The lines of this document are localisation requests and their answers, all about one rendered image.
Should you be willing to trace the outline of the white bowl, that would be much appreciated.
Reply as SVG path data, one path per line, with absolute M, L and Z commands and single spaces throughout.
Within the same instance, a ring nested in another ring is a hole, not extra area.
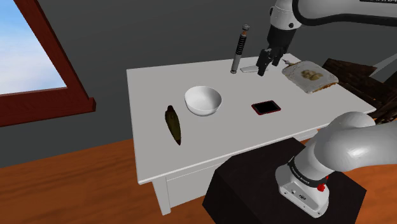
M 217 112 L 222 103 L 221 94 L 207 86 L 195 86 L 185 92 L 188 110 L 197 116 L 209 116 Z

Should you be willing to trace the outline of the red-edged black phone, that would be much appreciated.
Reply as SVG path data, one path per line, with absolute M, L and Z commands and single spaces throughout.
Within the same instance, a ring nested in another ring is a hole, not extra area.
M 252 104 L 251 107 L 254 109 L 257 115 L 265 115 L 281 110 L 281 108 L 274 101 L 258 102 Z

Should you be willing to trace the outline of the red-brown framed window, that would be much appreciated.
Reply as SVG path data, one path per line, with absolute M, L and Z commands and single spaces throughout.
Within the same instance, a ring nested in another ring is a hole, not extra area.
M 0 127 L 95 108 L 38 0 L 0 0 Z

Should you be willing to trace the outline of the dark robot stand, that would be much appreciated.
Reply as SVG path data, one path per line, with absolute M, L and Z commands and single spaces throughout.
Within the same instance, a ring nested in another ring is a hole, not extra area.
M 319 218 L 279 193 L 275 170 L 304 148 L 291 137 L 230 157 L 215 170 L 204 209 L 215 224 L 355 224 L 366 190 L 341 172 L 330 174 L 330 203 Z

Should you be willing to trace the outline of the white table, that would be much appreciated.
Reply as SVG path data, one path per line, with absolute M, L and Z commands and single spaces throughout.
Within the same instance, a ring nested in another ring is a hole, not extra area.
M 283 60 L 263 76 L 232 74 L 231 65 L 228 59 L 127 71 L 137 180 L 153 184 L 162 214 L 203 196 L 214 170 L 233 155 L 290 137 L 303 141 L 341 114 L 374 111 L 340 85 L 306 94 L 282 74 Z M 188 110 L 185 92 L 195 86 L 221 94 L 217 112 Z M 281 110 L 257 115 L 251 105 L 264 101 Z M 181 145 L 165 121 L 169 105 L 179 118 Z

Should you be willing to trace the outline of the dark olive pointed pod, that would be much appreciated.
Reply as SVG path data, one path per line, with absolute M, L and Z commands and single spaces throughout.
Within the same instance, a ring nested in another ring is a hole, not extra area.
M 178 145 L 181 145 L 181 128 L 179 118 L 171 105 L 167 106 L 167 110 L 165 112 L 165 121 L 174 140 Z

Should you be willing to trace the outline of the dark wooden furniture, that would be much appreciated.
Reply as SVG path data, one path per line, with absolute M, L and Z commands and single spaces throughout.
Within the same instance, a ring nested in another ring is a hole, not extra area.
M 338 78 L 338 84 L 375 107 L 369 115 L 376 124 L 397 121 L 397 71 L 380 82 L 370 75 L 373 66 L 327 59 L 323 68 Z

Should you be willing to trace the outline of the toasted bread slice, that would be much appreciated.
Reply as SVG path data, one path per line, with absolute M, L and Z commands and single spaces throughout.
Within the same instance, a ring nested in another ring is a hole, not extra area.
M 338 78 L 311 61 L 295 62 L 282 70 L 282 74 L 307 94 L 313 94 L 338 83 Z

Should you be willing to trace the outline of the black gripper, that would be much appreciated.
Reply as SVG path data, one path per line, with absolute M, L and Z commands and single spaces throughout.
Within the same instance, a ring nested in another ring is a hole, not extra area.
M 258 67 L 257 74 L 263 76 L 267 66 L 272 63 L 273 66 L 278 66 L 282 56 L 287 52 L 289 45 L 295 35 L 296 29 L 283 30 L 273 25 L 270 26 L 267 41 L 269 43 L 268 49 L 262 49 L 256 66 Z

